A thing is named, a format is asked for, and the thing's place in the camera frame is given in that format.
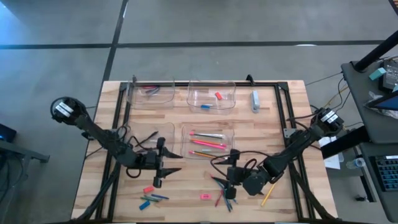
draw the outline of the black desk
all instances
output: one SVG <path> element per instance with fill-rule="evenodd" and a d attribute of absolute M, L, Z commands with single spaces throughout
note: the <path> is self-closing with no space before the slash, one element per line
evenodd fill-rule
<path fill-rule="evenodd" d="M 379 68 L 378 63 L 373 63 L 366 72 L 358 73 L 351 63 L 341 65 L 343 75 L 355 101 L 359 114 L 368 132 L 369 138 L 376 144 L 398 143 L 398 120 L 388 116 L 382 116 L 363 105 L 369 101 L 369 91 L 377 95 L 385 95 L 378 90 L 378 81 L 370 80 L 369 76 Z"/>
<path fill-rule="evenodd" d="M 378 81 L 369 79 L 370 74 L 377 68 L 379 68 L 379 63 L 373 63 L 365 72 L 359 73 L 351 63 L 341 65 L 343 76 L 351 90 L 364 126 L 350 131 L 347 135 L 322 147 L 322 154 L 324 158 L 327 158 L 359 144 L 387 218 L 391 222 L 398 222 L 398 213 L 396 212 L 398 192 L 383 192 L 381 190 L 369 160 L 371 156 L 398 155 L 398 120 L 383 116 L 363 106 L 369 101 L 369 91 L 377 95 L 385 95 L 384 92 L 378 90 Z M 369 186 L 364 181 L 363 184 L 368 197 L 371 196 Z"/>
<path fill-rule="evenodd" d="M 395 192 L 383 192 L 377 175 L 373 170 L 373 165 L 369 159 L 372 156 L 393 156 L 398 155 L 398 144 L 373 144 L 373 143 L 362 143 L 359 145 L 361 149 L 363 159 L 366 161 L 369 174 L 374 183 L 374 188 L 380 198 L 381 205 L 383 206 L 384 212 L 390 222 L 398 222 L 398 191 Z"/>

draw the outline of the white paper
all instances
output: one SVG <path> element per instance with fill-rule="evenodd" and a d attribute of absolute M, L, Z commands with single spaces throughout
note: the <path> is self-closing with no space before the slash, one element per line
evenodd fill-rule
<path fill-rule="evenodd" d="M 324 138 L 321 138 L 318 142 L 319 142 L 319 145 L 322 147 L 324 145 L 331 143 L 332 141 L 335 141 L 336 139 L 337 139 L 336 136 L 331 137 L 331 138 L 324 137 Z M 324 159 L 323 161 L 325 163 L 325 167 L 327 167 L 327 168 L 340 169 L 340 161 L 338 159 L 338 155 L 331 156 L 327 159 Z"/>

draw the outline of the red eraser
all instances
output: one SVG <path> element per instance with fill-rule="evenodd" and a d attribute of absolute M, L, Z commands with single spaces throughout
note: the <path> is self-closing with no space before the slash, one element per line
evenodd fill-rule
<path fill-rule="evenodd" d="M 154 186 L 149 186 L 149 187 L 144 189 L 144 193 L 146 194 L 146 193 L 151 192 L 153 190 L 155 190 Z"/>
<path fill-rule="evenodd" d="M 219 92 L 216 92 L 216 97 L 217 97 L 217 99 L 219 99 L 219 100 L 222 100 L 222 99 L 223 99 L 223 97 L 221 96 L 221 94 L 220 94 Z"/>
<path fill-rule="evenodd" d="M 201 194 L 200 200 L 209 200 L 211 199 L 211 194 Z"/>

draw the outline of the blue eraser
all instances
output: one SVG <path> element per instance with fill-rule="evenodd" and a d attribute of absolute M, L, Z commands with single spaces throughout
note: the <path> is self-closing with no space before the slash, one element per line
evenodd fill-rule
<path fill-rule="evenodd" d="M 208 110 L 208 109 L 210 109 L 210 106 L 209 105 L 201 105 L 200 108 Z"/>
<path fill-rule="evenodd" d="M 386 72 L 386 70 L 384 69 L 384 68 L 379 68 L 379 69 L 377 69 L 376 71 L 374 71 L 370 76 L 369 76 L 369 78 L 371 79 L 371 80 L 375 80 L 375 79 L 377 79 L 377 78 L 379 78 L 380 76 L 382 76 L 382 75 L 384 75 L 384 74 L 386 74 L 387 72 Z"/>
<path fill-rule="evenodd" d="M 146 207 L 150 205 L 149 201 L 144 202 L 142 205 L 139 206 L 139 210 L 144 210 Z"/>

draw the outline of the pink eraser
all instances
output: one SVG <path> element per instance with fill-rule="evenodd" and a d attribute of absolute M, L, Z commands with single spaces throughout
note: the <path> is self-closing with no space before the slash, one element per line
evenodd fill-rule
<path fill-rule="evenodd" d="M 146 193 L 151 192 L 153 190 L 155 190 L 154 186 L 149 186 L 149 187 L 144 189 L 144 193 L 146 194 Z"/>
<path fill-rule="evenodd" d="M 211 199 L 211 194 L 201 194 L 200 195 L 200 200 L 210 200 Z"/>

